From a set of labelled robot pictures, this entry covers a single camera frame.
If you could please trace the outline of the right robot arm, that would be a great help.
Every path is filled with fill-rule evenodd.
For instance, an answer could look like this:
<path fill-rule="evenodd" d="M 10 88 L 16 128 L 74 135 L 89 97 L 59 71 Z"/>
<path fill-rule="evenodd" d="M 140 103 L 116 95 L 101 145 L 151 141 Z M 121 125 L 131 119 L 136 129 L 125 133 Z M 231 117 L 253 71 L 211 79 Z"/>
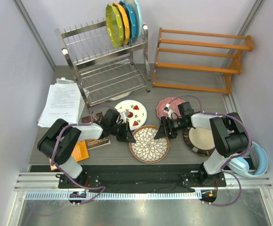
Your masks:
<path fill-rule="evenodd" d="M 211 186 L 229 160 L 240 156 L 251 147 L 248 132 L 238 113 L 196 113 L 189 102 L 178 105 L 180 117 L 162 116 L 160 127 L 154 137 L 176 138 L 178 131 L 186 128 L 203 128 L 212 132 L 215 150 L 199 167 L 198 179 L 203 186 Z"/>

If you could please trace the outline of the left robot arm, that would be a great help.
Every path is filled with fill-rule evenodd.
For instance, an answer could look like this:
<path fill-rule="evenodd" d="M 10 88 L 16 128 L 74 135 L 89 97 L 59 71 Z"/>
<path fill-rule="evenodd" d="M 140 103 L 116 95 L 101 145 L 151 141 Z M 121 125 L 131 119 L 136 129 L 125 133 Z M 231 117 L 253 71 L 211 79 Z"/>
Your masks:
<path fill-rule="evenodd" d="M 83 140 L 96 140 L 113 135 L 118 142 L 135 143 L 128 121 L 120 118 L 115 109 L 108 109 L 101 119 L 91 118 L 89 123 L 70 124 L 57 119 L 40 139 L 37 149 L 50 159 L 76 188 L 86 184 L 86 173 L 73 158 L 76 143 Z"/>

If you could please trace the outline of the steel dish rack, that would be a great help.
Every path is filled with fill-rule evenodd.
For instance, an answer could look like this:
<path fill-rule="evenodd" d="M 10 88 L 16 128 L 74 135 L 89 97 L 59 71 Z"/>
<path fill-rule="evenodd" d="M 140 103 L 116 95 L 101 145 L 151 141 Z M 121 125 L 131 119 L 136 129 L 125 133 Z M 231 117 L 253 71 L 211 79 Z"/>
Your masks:
<path fill-rule="evenodd" d="M 140 39 L 119 48 L 112 46 L 106 21 L 56 29 L 55 34 L 87 108 L 139 89 L 151 91 L 146 24 Z"/>

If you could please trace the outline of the brown floral pattern plate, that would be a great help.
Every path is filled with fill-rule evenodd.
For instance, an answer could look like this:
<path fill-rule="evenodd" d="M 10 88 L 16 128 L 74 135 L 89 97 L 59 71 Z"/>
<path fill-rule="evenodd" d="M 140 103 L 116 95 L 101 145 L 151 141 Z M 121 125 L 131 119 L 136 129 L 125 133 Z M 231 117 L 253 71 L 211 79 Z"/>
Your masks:
<path fill-rule="evenodd" d="M 133 132 L 135 143 L 129 143 L 132 155 L 144 163 L 156 163 L 168 154 L 170 142 L 167 137 L 154 139 L 158 128 L 147 125 Z"/>

